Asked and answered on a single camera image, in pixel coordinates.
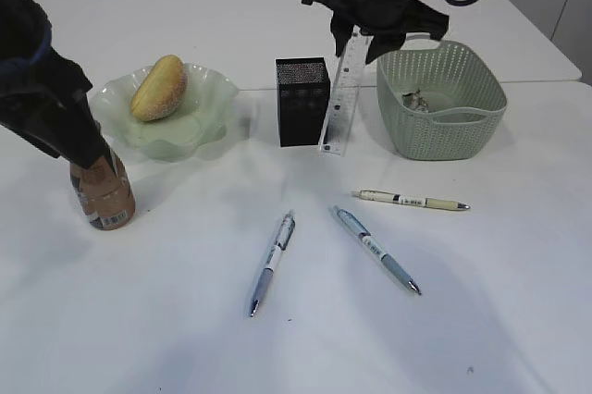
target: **bottle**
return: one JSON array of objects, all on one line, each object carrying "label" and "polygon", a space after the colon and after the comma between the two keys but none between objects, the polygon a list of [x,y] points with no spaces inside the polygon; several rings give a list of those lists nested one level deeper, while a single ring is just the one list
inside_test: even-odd
[{"label": "bottle", "polygon": [[70,163],[70,179],[82,211],[97,229],[113,230],[126,225],[136,211],[130,181],[123,163],[108,148],[91,167]]}]

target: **white tabletop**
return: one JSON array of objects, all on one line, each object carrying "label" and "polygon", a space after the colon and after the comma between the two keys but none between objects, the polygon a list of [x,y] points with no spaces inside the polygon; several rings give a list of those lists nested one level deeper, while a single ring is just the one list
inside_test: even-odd
[{"label": "white tabletop", "polygon": [[[475,158],[393,154],[365,88],[344,157],[278,147],[273,91],[175,164],[118,148],[138,203],[96,231],[68,166],[0,131],[0,380],[11,394],[589,392],[592,89],[506,84]],[[449,198],[466,213],[354,200]],[[329,215],[366,224],[409,296]],[[297,227],[259,315],[246,309],[278,220]]]},{"label": "white tabletop", "polygon": [[[95,84],[173,53],[221,71],[242,89],[276,87],[275,59],[323,56],[337,65],[330,12],[301,0],[36,0],[54,26],[54,46]],[[466,43],[498,80],[578,80],[581,72],[508,0],[451,7],[447,38]],[[374,66],[364,79],[375,84]]]}]

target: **bread roll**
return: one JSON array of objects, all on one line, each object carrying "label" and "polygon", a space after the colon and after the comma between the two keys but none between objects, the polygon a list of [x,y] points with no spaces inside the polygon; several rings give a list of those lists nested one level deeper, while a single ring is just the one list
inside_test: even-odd
[{"label": "bread roll", "polygon": [[131,114],[141,121],[168,117],[179,107],[186,86],[181,60],[175,55],[163,56],[133,95]]}]

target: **metal ruler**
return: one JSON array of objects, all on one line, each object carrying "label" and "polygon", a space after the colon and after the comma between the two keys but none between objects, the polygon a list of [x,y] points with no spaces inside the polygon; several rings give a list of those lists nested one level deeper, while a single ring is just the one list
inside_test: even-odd
[{"label": "metal ruler", "polygon": [[352,128],[355,105],[360,94],[365,56],[370,37],[355,28],[339,59],[318,149],[322,153],[343,155]]}]

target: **white pen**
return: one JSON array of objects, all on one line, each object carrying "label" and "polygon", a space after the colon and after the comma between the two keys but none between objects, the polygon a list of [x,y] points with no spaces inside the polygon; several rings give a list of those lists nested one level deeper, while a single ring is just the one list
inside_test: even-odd
[{"label": "white pen", "polygon": [[353,214],[340,209],[337,206],[333,206],[331,212],[338,221],[340,221],[341,224],[362,243],[366,250],[368,250],[392,276],[397,278],[407,290],[414,294],[422,295],[422,291],[413,281],[411,276],[405,272],[401,265],[399,265],[389,253],[382,249],[378,242],[374,240],[368,229],[366,229],[364,225],[353,216]]},{"label": "white pen", "polygon": [[271,284],[271,279],[274,276],[274,271],[276,270],[276,266],[279,263],[281,254],[286,251],[286,248],[288,247],[288,241],[290,241],[290,237],[294,231],[295,226],[296,222],[294,221],[294,211],[289,211],[284,216],[279,230],[277,231],[274,244],[269,250],[263,271],[261,271],[261,276],[259,276],[257,287],[255,288],[253,297],[251,298],[251,309],[249,312],[251,317],[254,317],[255,313],[257,312],[257,308],[267,293],[267,288],[269,288],[269,285]]},{"label": "white pen", "polygon": [[371,202],[395,203],[406,206],[429,207],[431,209],[445,209],[447,211],[467,211],[471,206],[465,203],[438,200],[437,198],[407,197],[398,193],[382,191],[353,191],[351,196]]}]

